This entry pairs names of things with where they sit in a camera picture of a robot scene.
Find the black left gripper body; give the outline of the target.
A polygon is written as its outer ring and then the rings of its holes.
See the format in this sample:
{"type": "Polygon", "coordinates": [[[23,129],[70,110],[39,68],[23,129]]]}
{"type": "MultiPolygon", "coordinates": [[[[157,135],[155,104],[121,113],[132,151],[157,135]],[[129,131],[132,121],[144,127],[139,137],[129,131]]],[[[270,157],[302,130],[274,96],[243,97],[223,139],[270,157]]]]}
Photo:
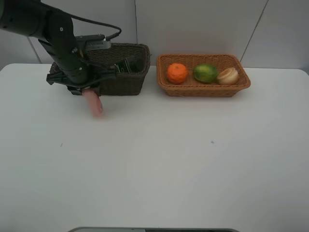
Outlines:
{"type": "Polygon", "coordinates": [[[46,81],[50,85],[61,84],[83,89],[98,86],[102,81],[116,77],[114,68],[83,58],[77,47],[72,50],[52,49],[50,52],[59,68],[58,72],[47,75],[46,81]]]}

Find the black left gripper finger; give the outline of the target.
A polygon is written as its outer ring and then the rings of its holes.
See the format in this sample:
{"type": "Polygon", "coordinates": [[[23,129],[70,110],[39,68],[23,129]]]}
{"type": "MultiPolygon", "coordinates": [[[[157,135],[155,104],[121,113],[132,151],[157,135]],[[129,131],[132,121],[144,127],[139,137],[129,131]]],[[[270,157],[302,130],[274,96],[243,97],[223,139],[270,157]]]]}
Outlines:
{"type": "Polygon", "coordinates": [[[67,86],[68,91],[75,96],[82,96],[82,89],[76,87],[67,86]]]}
{"type": "Polygon", "coordinates": [[[100,83],[96,83],[96,84],[93,85],[93,92],[97,96],[101,96],[101,93],[100,93],[100,83]]]}

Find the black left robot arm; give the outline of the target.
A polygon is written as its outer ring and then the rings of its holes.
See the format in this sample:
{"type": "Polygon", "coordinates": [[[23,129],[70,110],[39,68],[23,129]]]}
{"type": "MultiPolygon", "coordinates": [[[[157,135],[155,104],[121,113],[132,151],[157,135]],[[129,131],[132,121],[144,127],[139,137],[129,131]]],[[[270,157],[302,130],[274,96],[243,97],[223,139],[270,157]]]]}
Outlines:
{"type": "Polygon", "coordinates": [[[37,38],[54,60],[59,70],[47,75],[50,84],[65,85],[73,95],[91,90],[100,96],[100,85],[116,76],[115,68],[90,61],[86,57],[89,42],[103,41],[111,47],[111,39],[122,30],[114,25],[71,15],[39,0],[2,0],[0,2],[0,28],[27,37],[37,38]],[[116,29],[110,36],[90,36],[77,40],[74,36],[73,19],[116,29]]]}

